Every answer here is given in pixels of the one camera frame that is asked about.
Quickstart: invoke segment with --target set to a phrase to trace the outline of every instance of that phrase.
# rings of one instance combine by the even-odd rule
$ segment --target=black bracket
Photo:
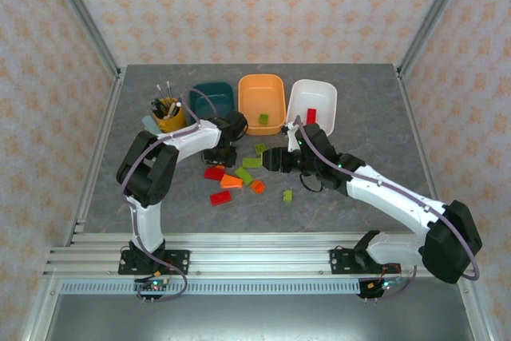
[[[399,273],[401,265],[378,264],[367,253],[367,246],[379,233],[380,231],[369,231],[353,249],[342,247],[331,249],[328,254],[332,275],[377,275],[382,273],[383,268],[386,268],[386,273]]]
[[[146,276],[152,275],[155,272],[159,272],[161,275],[176,274],[165,266],[152,261],[146,255],[142,257],[141,251],[138,248],[131,247],[131,244],[130,242],[130,249],[121,251],[121,260],[119,261],[119,269],[117,271],[120,275]],[[188,274],[190,251],[182,249],[158,249],[157,252],[158,254],[155,255],[157,258],[178,268],[185,275]]]

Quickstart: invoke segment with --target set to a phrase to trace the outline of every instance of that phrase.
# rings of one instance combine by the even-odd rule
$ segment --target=toy block
[[[229,201],[232,200],[232,197],[231,197],[231,193],[229,191],[223,191],[223,192],[215,193],[214,195],[211,195],[209,197],[209,200],[211,200],[211,205],[213,207],[215,207],[220,204],[228,203]]]
[[[234,173],[245,183],[245,185],[250,185],[253,182],[254,177],[250,173],[248,173],[247,169],[243,167],[239,167]]]
[[[243,180],[239,179],[238,177],[224,175],[224,177],[222,177],[222,181],[220,182],[220,187],[222,187],[222,188],[242,188]]]
[[[264,184],[260,180],[255,180],[252,184],[250,184],[250,189],[257,194],[263,193],[264,188]]]
[[[266,113],[261,113],[259,115],[259,124],[266,125],[268,124],[269,116]]]
[[[266,151],[266,145],[264,144],[256,144],[255,145],[255,153],[258,155],[262,155],[264,151]]]
[[[293,200],[293,191],[291,191],[290,189],[288,189],[287,191],[284,191],[284,201],[286,203],[291,203],[292,200]]]
[[[263,160],[257,158],[245,157],[241,163],[244,168],[261,168],[263,166]]]
[[[309,108],[307,110],[307,123],[306,124],[314,124],[316,122],[316,110],[314,108]]]
[[[225,171],[218,168],[208,168],[204,172],[204,179],[221,181]]]

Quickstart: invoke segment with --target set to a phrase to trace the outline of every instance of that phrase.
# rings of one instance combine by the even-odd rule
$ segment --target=yellow cup
[[[176,98],[172,99],[173,101],[171,101],[170,97],[166,97],[165,100],[169,104],[172,104],[173,102],[177,103]],[[164,102],[164,99],[160,99],[160,101],[164,105],[166,105]],[[169,132],[177,131],[178,129],[186,127],[186,120],[184,119],[184,110],[183,109],[184,108],[181,106],[179,108],[179,112],[177,113],[177,115],[175,117],[171,117],[168,120],[159,119],[156,116],[154,117],[156,119],[156,122],[158,123],[158,128],[161,130],[161,132],[169,133]]]

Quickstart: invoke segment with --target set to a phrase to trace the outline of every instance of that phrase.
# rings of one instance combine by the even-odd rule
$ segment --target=floral wallpaper
[[[118,65],[399,64],[433,0],[84,0]]]
[[[511,0],[451,0],[406,88],[442,197],[465,201],[511,335]]]
[[[0,0],[0,339],[62,244],[112,78],[66,0]]]

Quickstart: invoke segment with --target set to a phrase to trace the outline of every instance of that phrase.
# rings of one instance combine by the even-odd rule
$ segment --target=green block
[[[264,151],[266,151],[266,145],[264,144],[256,144],[255,145],[255,153],[258,155],[262,155]]]
[[[244,168],[261,168],[263,166],[263,161],[260,158],[245,157],[241,164]]]
[[[252,177],[252,175],[248,173],[247,169],[243,167],[239,167],[236,171],[234,171],[234,174],[243,180],[245,185],[250,185],[250,183],[254,180],[254,177]]]
[[[291,203],[293,200],[293,191],[288,189],[287,191],[284,191],[284,201],[287,203]]]
[[[270,117],[266,113],[261,113],[259,115],[259,124],[268,124],[268,119]]]

